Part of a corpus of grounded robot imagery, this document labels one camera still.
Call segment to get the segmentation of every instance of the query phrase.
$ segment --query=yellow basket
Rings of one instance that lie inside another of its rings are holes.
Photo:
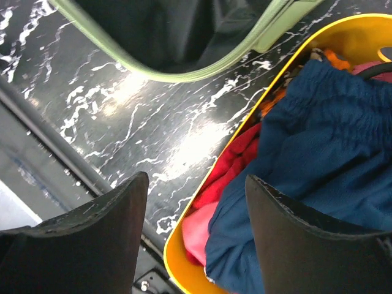
[[[297,50],[273,80],[268,90],[262,95],[246,121],[253,115],[260,102],[268,95],[271,89],[274,88],[274,85],[280,82],[283,74],[293,66],[297,66],[298,61],[304,55],[309,54],[312,48],[329,48],[338,55],[343,56],[352,65],[371,61],[390,62],[390,60],[382,54],[381,49],[392,46],[391,29],[392,15],[385,14],[356,15],[325,26],[307,39],[307,41]],[[246,121],[238,128],[228,145],[243,130],[242,128]],[[197,189],[194,197],[197,196],[202,185],[203,183]],[[167,240],[164,250],[166,269],[177,286],[185,293],[225,293],[225,291],[207,280],[201,266],[191,264],[186,257],[181,224],[191,204],[192,201],[189,202],[187,208],[181,215],[176,228],[172,231]]]

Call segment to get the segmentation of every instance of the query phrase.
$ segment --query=pink cloth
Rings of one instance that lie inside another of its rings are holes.
[[[218,202],[212,202],[203,206],[190,216],[185,217],[181,227],[183,236],[186,236],[186,238],[184,238],[184,245],[187,252],[203,266],[206,265],[206,252],[204,247],[209,238],[208,223],[212,218],[217,205]]]
[[[382,62],[380,62],[380,61],[374,61],[374,62],[360,64],[360,65],[355,66],[353,68],[352,74],[358,75],[360,72],[364,71],[365,69],[368,69],[372,66],[376,66],[377,64],[381,64],[381,63]],[[379,80],[379,81],[387,81],[388,83],[392,83],[392,73],[391,72],[382,73],[380,75],[375,76],[374,79]]]

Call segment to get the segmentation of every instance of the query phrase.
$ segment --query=screw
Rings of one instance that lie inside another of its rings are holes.
[[[140,286],[141,291],[143,292],[147,291],[148,287],[149,287],[149,283],[147,281],[141,282],[141,286]]]

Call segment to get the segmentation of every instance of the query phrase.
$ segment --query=light green rim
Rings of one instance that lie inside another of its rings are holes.
[[[131,57],[122,49],[83,9],[71,0],[50,0],[58,10],[68,18],[86,37],[94,42],[101,50],[127,69],[145,75],[150,80],[170,83],[185,83],[199,81],[212,77],[239,61],[258,41],[260,34],[268,27],[276,14],[289,0],[274,0],[246,38],[228,55],[214,64],[200,70],[188,73],[163,73],[151,69]]]

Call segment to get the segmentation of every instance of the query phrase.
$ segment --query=black marble floor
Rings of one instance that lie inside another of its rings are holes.
[[[269,52],[189,84],[148,81],[97,49],[47,0],[0,1],[0,69],[113,187],[138,170],[151,185],[146,218],[167,237],[192,194],[298,46],[390,0],[325,0]]]

